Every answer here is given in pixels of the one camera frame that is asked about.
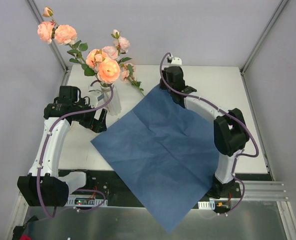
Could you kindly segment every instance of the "white table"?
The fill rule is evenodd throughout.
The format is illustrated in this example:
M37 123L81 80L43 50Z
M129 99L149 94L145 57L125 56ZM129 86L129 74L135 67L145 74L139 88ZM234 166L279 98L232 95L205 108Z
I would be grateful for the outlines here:
M236 172L266 174L266 164L239 69L237 67L220 66L183 66L182 69L186 85L196 88L198 90L197 95L212 101L220 107L228 109L239 108L242 111L247 127L259 145L260 155L257 158L240 157ZM141 86L147 94L159 83L159 66L137 65L135 75L138 81L142 82ZM89 96L91 99L88 87L92 81L94 81L93 77L83 75L80 65L74 65L67 85L77 86L81 89L83 97ZM133 109L143 98L138 90L134 89L129 83L118 80L115 85L120 96L122 111L118 116L107 115L107 127ZM91 144L90 141L96 136L96 133L74 122L63 144L59 169L113 170ZM251 141L247 143L245 152L255 152Z

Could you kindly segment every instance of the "peach rose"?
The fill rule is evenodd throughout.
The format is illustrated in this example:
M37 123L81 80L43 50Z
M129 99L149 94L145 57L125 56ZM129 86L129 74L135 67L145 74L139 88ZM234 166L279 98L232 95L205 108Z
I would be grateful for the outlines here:
M102 54L99 53L94 56L94 59L96 60L97 63L100 63L103 60L103 56Z
M105 46L102 51L107 53L108 56L113 60L116 60L119 57L118 49L115 46Z
M124 69L120 75L121 79L126 81L127 80L126 78L129 77L129 74L130 74L130 72L128 70Z
M46 17L46 18L48 18L48 17L51 17L52 15L53 15L52 9L46 6L43 9L43 16Z
M38 35L44 42L50 44L52 42L51 35L54 28L54 22L44 21L38 25Z
M60 45L74 44L77 39L77 32L69 25L60 25L54 32L54 39Z
M111 84L114 83L120 76L120 67L115 60L109 57L99 65L98 78L100 81Z
M100 51L99 49L94 49L87 56L86 64L92 69L94 69L96 65L103 60L103 58L108 57L108 54L106 54L105 52L102 52L100 54L99 51Z
M130 47L130 42L125 37L120 37L119 39L120 48L124 51L127 51L128 47Z

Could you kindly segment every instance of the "blue napkin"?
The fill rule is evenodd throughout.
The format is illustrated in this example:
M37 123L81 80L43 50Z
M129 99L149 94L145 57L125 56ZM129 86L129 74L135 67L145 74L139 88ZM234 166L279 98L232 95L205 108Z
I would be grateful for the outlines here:
M91 142L168 233L210 189L219 159L213 124L158 86Z

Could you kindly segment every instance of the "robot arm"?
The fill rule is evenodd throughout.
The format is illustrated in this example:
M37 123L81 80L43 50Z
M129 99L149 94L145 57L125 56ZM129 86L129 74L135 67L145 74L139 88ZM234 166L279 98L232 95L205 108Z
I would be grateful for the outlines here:
M74 86L61 86L59 97L56 97L54 103L48 104L44 109L45 121L43 135L37 156L28 175L20 176L17 182L17 186L29 206L40 206L36 191L36 176L38 168L40 167L39 159L42 148L46 136L49 134L50 127L59 117L67 113L89 109L92 109L92 107L89 103L86 103L85 98L81 98L80 90ZM63 142L72 121L77 121L85 128L99 133L107 129L105 124L106 113L107 111L102 109L99 119L94 118L95 111L76 114L60 120L55 125L44 152L40 174L40 189L45 206L63 207L67 202L69 194L86 185L86 173L81 171L70 172L64 177L58 176L59 159Z
M181 59L170 56L168 62L170 66L162 70L162 77L167 84L172 89L187 95L196 92L197 90L193 87L185 85L183 71L180 67ZM214 143L220 155L218 168L213 176L212 188L209 190L208 196L220 198L235 183L232 176L235 157L243 151L246 142L249 141L248 134L236 121L223 115L206 102L173 92L164 84L162 79L160 79L160 88L167 90L175 103L196 112L208 122L214 124ZM221 109L245 124L242 112L239 109Z

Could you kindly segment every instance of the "gray wall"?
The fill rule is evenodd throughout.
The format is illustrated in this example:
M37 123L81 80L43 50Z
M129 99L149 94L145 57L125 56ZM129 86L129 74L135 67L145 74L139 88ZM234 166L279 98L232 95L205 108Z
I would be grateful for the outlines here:
M272 170L286 182L296 215L296 0L246 72L246 83Z
M131 42L136 64L171 51L185 65L241 67L280 0L36 0L69 24L89 49L111 45L113 29ZM66 61L68 47L60 50Z
M32 165L43 129L43 108L58 92L63 71L24 0L0 1L0 239Z

